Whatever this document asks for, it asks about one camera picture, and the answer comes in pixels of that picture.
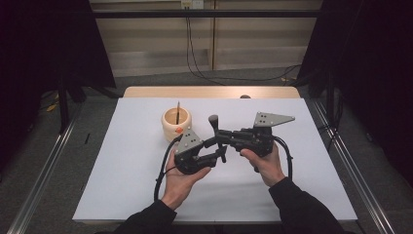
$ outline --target gray floor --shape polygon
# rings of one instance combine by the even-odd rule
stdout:
[[[277,77],[283,72],[283,68],[242,69],[205,72],[205,76],[255,79],[254,81],[216,80],[224,85],[282,86],[284,82],[280,79],[270,81],[256,81],[256,79]],[[293,77],[296,73],[295,70],[288,77]],[[117,78],[116,82],[118,89],[112,91],[118,94],[122,94],[128,86],[217,85],[191,73],[125,77]],[[86,88],[85,91],[88,99],[81,105],[81,112],[73,132],[56,163],[33,216],[24,227],[25,233],[95,233],[95,231],[112,230],[116,227],[116,225],[85,225],[71,220],[117,103],[116,99],[104,97],[92,89]],[[316,125],[322,126],[313,101],[308,98],[307,87],[299,88],[299,92],[306,99]],[[48,105],[52,97],[45,98],[42,106]],[[72,111],[77,107],[78,105],[74,103],[70,105]],[[411,187],[389,165],[380,146],[368,140],[366,130],[346,105],[340,126],[340,136],[383,208],[394,233],[413,233]],[[40,110],[33,130],[4,172],[3,181],[0,183],[0,233],[7,233],[12,225],[56,142],[58,129],[58,109],[52,112]],[[323,132],[320,135],[328,145],[330,141],[328,134]],[[362,233],[361,229],[365,233],[380,233],[370,215],[371,211],[365,206],[334,145],[329,152],[358,216],[359,225],[355,222],[347,222],[343,223],[343,226],[356,233]]]

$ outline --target white paper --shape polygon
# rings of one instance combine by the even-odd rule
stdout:
[[[273,127],[273,135],[286,142],[294,158],[293,181],[324,203],[337,219],[357,219],[303,99],[128,97],[118,101],[74,220],[122,221],[153,203],[155,179],[169,145],[161,117],[178,101],[191,112],[193,130],[201,139],[213,137],[207,120],[212,114],[219,117],[219,129],[229,131],[252,128],[258,111],[294,116],[295,121]],[[202,149],[200,156],[215,149]],[[280,154],[287,175],[282,147]],[[218,161],[195,184],[176,210],[175,222],[280,221],[279,210],[260,174],[234,148],[228,147],[226,156],[226,164]]]

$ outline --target person's right hand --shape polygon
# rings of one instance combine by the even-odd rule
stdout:
[[[275,143],[273,145],[273,152],[263,158],[260,158],[249,149],[242,149],[240,153],[249,160],[249,163],[252,166],[258,168],[262,180],[264,180],[264,183],[267,186],[272,187],[274,184],[285,178],[285,175],[282,172],[279,148]]]

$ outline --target person's left hand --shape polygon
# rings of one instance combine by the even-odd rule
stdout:
[[[174,151],[174,149],[170,151],[169,160],[165,168],[166,171],[175,167]],[[167,186],[165,188],[164,197],[161,200],[172,210],[176,210],[176,208],[178,208],[188,197],[192,186],[209,172],[210,168],[203,168],[193,175],[185,175],[177,168],[170,170],[167,172]]]

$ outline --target wall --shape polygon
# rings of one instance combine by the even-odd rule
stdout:
[[[320,0],[205,0],[205,9],[316,10]],[[180,1],[91,0],[94,10],[177,10]],[[97,19],[115,76],[187,68],[186,19]],[[316,19],[190,19],[201,70],[301,63]]]

